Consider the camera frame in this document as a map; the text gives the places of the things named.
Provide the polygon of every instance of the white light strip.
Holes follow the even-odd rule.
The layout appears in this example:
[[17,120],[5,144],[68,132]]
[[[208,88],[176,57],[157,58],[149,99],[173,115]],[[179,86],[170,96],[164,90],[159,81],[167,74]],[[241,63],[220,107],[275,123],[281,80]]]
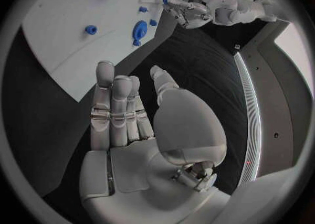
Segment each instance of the white light strip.
[[239,52],[234,55],[234,60],[244,89],[248,118],[246,156],[238,182],[241,185],[257,177],[261,153],[261,120],[255,88]]

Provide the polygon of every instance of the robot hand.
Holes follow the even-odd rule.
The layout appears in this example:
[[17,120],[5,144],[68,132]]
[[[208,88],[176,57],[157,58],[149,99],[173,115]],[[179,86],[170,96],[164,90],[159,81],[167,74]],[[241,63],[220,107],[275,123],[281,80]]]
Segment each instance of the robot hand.
[[212,21],[213,24],[231,26],[250,23],[256,18],[264,21],[277,20],[277,8],[271,0],[163,0],[164,9],[186,29],[197,28]]
[[101,61],[91,110],[91,149],[108,150],[154,136],[136,76],[114,77],[114,65]]

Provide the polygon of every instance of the white board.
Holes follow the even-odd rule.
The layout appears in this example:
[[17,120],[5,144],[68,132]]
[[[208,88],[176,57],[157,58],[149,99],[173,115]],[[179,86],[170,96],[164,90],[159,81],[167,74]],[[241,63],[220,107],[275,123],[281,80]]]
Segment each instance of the white board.
[[[139,7],[149,9],[139,12]],[[142,45],[154,38],[162,14],[161,0],[37,0],[23,21],[25,37],[38,61],[76,101],[95,84],[100,60],[115,65],[135,51],[132,31],[144,20],[148,24]],[[84,29],[95,25],[98,32]]]

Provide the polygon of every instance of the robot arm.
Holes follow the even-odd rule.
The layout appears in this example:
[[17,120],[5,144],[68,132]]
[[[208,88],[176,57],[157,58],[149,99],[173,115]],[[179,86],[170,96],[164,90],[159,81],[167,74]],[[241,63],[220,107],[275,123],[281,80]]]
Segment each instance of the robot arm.
[[212,21],[213,24],[231,26],[250,23],[256,18],[268,22],[277,20],[276,5],[270,0],[163,0],[164,9],[186,29],[197,28]]

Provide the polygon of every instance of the led light strip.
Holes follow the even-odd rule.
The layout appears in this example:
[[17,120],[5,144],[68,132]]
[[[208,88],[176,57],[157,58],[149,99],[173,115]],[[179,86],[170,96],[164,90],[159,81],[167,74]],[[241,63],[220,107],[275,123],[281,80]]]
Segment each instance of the led light strip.
[[238,185],[241,185],[253,181],[257,177],[261,152],[261,122],[254,85],[240,53],[234,55],[234,60],[244,89],[248,118],[246,156],[238,182]]

